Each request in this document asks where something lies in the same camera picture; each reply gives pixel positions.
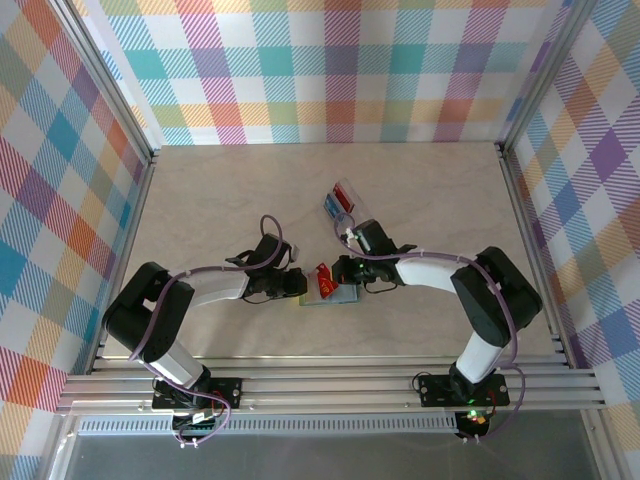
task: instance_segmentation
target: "beige table surface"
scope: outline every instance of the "beige table surface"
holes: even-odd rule
[[[457,254],[496,245],[531,278],[493,145],[413,143],[165,147],[127,279],[149,260],[178,271],[254,248],[263,213],[300,247],[299,266],[331,265],[343,250],[322,202],[342,177],[396,245]],[[471,332],[457,297],[404,287],[355,305],[216,302],[192,309],[179,339],[206,356],[457,355]],[[553,353],[543,315],[520,337],[521,353]],[[105,354],[124,353],[109,339]]]

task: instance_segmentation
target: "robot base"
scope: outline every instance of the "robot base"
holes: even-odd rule
[[[240,406],[242,397],[242,379],[241,378],[209,378],[206,391],[224,398],[231,408]],[[186,407],[179,401],[176,401],[175,390],[165,382],[158,381],[154,386],[155,393],[151,402],[153,411],[190,411],[193,407]]]
[[[504,375],[489,375],[477,386],[468,401],[451,388],[449,375],[420,375],[418,393],[423,407],[504,407],[509,405],[509,391]]]

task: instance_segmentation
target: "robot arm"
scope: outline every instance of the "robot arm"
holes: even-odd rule
[[[228,262],[247,267],[268,261],[278,245],[278,238],[263,235],[255,250],[248,250]],[[211,271],[179,280],[171,285],[160,305],[156,324],[139,358],[174,383],[196,392],[211,393],[211,373],[195,360],[176,339],[189,308],[225,299],[247,298],[265,293],[269,299],[295,297],[307,291],[306,277],[300,268],[287,269],[295,260],[297,249],[287,242],[266,266],[244,271]],[[288,261],[284,267],[285,256]],[[142,265],[107,309],[103,323],[107,332],[130,351],[140,344],[149,325],[152,309],[162,289],[171,280],[168,270],[154,262]],[[176,408],[202,408],[210,400],[186,395],[164,382],[154,388],[159,396],[170,397]]]
[[[416,248],[415,245],[396,248],[375,220],[358,225],[353,233],[367,255],[393,255]],[[542,300],[516,266],[496,247],[485,249],[475,261],[499,286],[516,330],[528,326],[542,309]],[[460,267],[452,262],[422,257],[363,260],[343,255],[332,271],[339,283],[366,285],[381,279],[398,286],[421,285],[456,294],[474,330],[464,352],[449,372],[451,389],[461,400],[473,398],[474,392],[493,373],[511,340],[497,298],[483,276],[471,266]]]

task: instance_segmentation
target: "aluminum frame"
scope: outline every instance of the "aluminum frame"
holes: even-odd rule
[[[545,275],[542,256],[535,243],[535,236],[531,228],[531,219],[527,215],[523,199],[517,189],[516,177],[511,168],[511,162],[517,161],[515,152],[507,150],[504,144],[496,144],[496,152],[516,216],[516,222],[529,257],[536,288],[540,292],[545,306],[544,313],[547,317],[547,323],[552,334],[556,335],[562,343],[568,364],[572,368],[578,369],[577,360],[569,342],[569,335],[562,323],[558,304],[551,293],[551,288]],[[611,480],[632,478],[622,446],[617,436],[613,433],[613,424],[609,413],[605,409],[597,411],[583,410],[582,419],[602,478]]]
[[[75,5],[71,0],[50,0],[49,4],[62,24],[63,29],[67,32],[83,65],[102,92],[104,99],[123,127],[127,137],[132,141],[136,152],[146,158],[147,162],[151,162],[154,149],[138,124],[113,75],[111,75],[109,67],[107,67],[98,47],[96,47],[91,38]]]
[[[564,63],[580,30],[589,19],[598,0],[578,0],[574,2],[564,25],[562,25],[555,42],[551,46],[544,64],[538,71],[536,78],[527,92],[524,102],[511,125],[511,129],[504,139],[504,148],[511,151],[533,118],[542,98],[556,78],[560,67]]]
[[[519,365],[527,378],[523,410],[599,410],[602,392],[590,370],[569,367],[558,336],[557,352],[548,356],[522,356]],[[459,408],[423,408],[411,390],[413,376],[421,371],[446,373],[455,357],[238,357],[203,358],[214,375],[239,376],[243,381],[240,408],[235,419],[292,415],[383,415],[442,417]],[[504,371],[512,401],[519,396],[520,378]],[[148,418],[166,420],[166,412],[153,412],[152,374],[125,357],[99,358],[91,375],[71,376],[65,386],[51,431],[39,478],[63,478],[80,422],[87,418]]]
[[[153,179],[153,174],[155,173],[156,164],[154,161],[149,163],[147,167],[145,167],[144,173],[142,174],[142,182],[140,184],[140,192],[138,193],[138,198],[136,200],[136,205],[133,208],[133,214],[131,216],[131,224],[129,225],[129,230],[127,232],[127,236],[124,240],[124,245],[122,247],[122,253],[120,254],[120,258],[118,259],[118,265],[116,267],[115,273],[113,275],[113,281],[111,282],[111,286],[109,287],[109,294],[107,295],[108,304],[111,304],[115,298],[120,293],[120,289],[122,288],[122,283],[124,282],[124,276],[127,271],[127,265],[129,263],[129,258],[131,257],[131,252],[133,250],[133,244],[136,239],[136,235],[138,233],[138,227],[140,226],[140,219],[142,218],[142,210],[144,209],[144,205],[147,202],[147,197],[149,195],[149,188],[151,187],[151,180]],[[105,342],[107,341],[107,331],[100,323],[99,328],[96,329],[96,333],[91,341],[91,347],[89,348],[89,355],[87,357],[87,361],[85,362],[84,368],[82,371],[85,375],[89,375],[93,369],[93,362],[98,358],[102,349],[104,349]]]

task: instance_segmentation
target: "plaid wallpaper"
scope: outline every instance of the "plaid wallpaper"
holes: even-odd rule
[[[600,0],[519,142],[520,188],[579,363],[640,478],[640,0]]]
[[[545,64],[545,61],[547,60],[549,51],[551,50],[551,46],[556,41],[556,38],[558,37],[558,33],[560,33],[560,31],[562,30],[562,27],[564,26],[564,23],[567,19],[567,15],[569,15],[571,8],[575,4],[576,4],[576,0],[564,0],[562,2],[562,6],[558,10],[556,17],[553,20],[553,23],[551,24],[551,28],[549,28],[549,30],[547,31],[547,34],[544,37],[544,42],[542,42],[542,46],[540,47],[540,50],[538,51],[538,54],[536,55],[535,60],[531,64],[529,73],[527,74],[524,82],[522,83],[520,91],[518,92],[518,96],[516,97],[515,101],[511,106],[511,109],[509,110],[509,114],[507,115],[507,120],[502,126],[502,130],[500,131],[500,134],[498,136],[498,139],[497,139],[498,141],[503,141],[506,138],[507,134],[509,133],[509,130],[511,130],[511,127],[513,126],[513,120],[515,119],[515,116],[520,111],[522,102],[531,91],[531,87],[538,73],[540,72],[540,68]]]
[[[493,141],[570,3],[76,0],[172,145]]]
[[[0,478],[28,479],[86,360],[143,160],[46,0],[0,12]]]

